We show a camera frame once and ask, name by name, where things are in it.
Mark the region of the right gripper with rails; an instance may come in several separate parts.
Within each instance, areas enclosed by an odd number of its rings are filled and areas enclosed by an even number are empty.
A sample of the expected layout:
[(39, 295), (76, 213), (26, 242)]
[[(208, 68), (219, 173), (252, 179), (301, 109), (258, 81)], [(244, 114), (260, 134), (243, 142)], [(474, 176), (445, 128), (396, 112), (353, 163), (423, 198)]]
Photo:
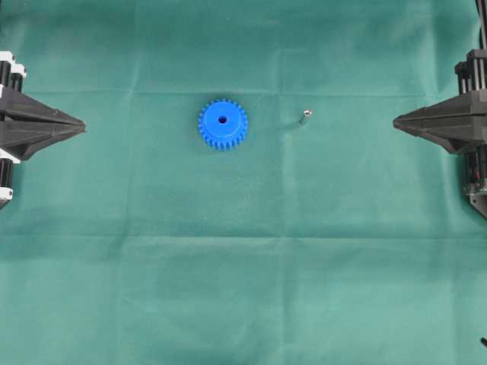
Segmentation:
[(486, 50), (471, 50), (455, 73), (460, 95), (398, 116), (393, 125), (448, 153), (464, 154), (463, 193), (486, 218)]

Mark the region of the left gripper with rails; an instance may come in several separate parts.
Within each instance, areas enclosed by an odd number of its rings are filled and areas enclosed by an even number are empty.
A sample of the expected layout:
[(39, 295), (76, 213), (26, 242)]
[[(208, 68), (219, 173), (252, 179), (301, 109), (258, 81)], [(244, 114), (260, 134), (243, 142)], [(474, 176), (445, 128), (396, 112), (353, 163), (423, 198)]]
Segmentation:
[[(21, 92), (26, 68), (11, 51), (1, 51), (1, 207), (13, 198), (14, 165), (52, 144), (86, 132), (86, 125)], [(14, 90), (3, 90), (9, 87)]]

